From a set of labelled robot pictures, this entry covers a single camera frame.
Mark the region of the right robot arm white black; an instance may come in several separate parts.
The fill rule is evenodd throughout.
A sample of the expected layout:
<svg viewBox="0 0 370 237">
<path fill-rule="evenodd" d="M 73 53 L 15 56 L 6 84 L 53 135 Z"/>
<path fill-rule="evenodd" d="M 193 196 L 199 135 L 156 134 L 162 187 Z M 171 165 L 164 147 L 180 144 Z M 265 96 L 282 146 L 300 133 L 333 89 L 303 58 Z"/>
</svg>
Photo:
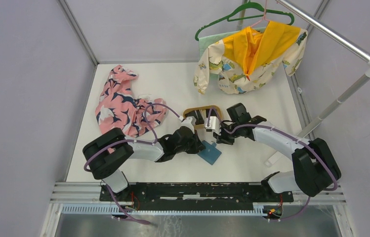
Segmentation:
<svg viewBox="0 0 370 237">
<path fill-rule="evenodd" d="M 217 144 L 233 145 L 237 138 L 248 138 L 273 148 L 292 162 L 291 171 L 264 178 L 260 189 L 264 200 L 274 201 L 281 193 L 292 191 L 314 197 L 338 188 L 341 171 L 325 140 L 290 135 L 264 117 L 252 117 L 242 103 L 229 107 L 227 113 L 229 120 L 222 120 L 215 108 L 206 114 L 205 128 L 212 131 Z"/>
</svg>

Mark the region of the blue leather card holder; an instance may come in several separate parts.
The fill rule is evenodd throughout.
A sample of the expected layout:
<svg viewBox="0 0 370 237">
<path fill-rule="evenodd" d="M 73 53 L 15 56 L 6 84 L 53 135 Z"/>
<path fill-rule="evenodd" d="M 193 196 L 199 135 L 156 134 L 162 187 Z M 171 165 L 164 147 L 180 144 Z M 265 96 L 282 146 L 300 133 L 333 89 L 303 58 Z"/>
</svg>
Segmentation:
<svg viewBox="0 0 370 237">
<path fill-rule="evenodd" d="M 198 152 L 197 155 L 208 164 L 214 165 L 214 163 L 221 156 L 222 152 L 216 147 L 217 144 L 215 142 L 207 142 L 203 140 L 202 144 L 205 146 L 205 148 Z"/>
</svg>

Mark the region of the oval wooden tray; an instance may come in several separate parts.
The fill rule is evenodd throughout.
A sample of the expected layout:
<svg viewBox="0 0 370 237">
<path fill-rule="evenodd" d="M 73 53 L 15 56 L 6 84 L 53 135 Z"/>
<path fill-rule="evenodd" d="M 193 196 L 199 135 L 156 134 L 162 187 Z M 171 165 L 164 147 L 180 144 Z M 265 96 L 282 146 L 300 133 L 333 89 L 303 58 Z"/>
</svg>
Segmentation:
<svg viewBox="0 0 370 237">
<path fill-rule="evenodd" d="M 196 119 L 194 129 L 203 129 L 204 123 L 209 115 L 224 119 L 221 109 L 216 105 L 188 108 L 183 112 L 183 117 L 194 117 Z"/>
</svg>

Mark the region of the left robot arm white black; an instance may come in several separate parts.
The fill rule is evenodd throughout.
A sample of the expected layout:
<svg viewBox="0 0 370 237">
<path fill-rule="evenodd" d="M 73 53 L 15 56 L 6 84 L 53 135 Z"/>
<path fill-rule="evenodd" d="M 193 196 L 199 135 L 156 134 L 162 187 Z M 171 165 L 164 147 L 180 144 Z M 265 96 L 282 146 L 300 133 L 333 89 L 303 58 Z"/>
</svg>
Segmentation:
<svg viewBox="0 0 370 237">
<path fill-rule="evenodd" d="M 102 180 L 111 189 L 118 201 L 130 196 L 129 182 L 120 167 L 128 159 L 143 159 L 152 162 L 166 162 L 176 154 L 197 154 L 206 147 L 194 130 L 181 126 L 173 134 L 158 138 L 155 143 L 126 136 L 114 128 L 84 146 L 86 159 L 84 170 L 96 180 Z"/>
</svg>

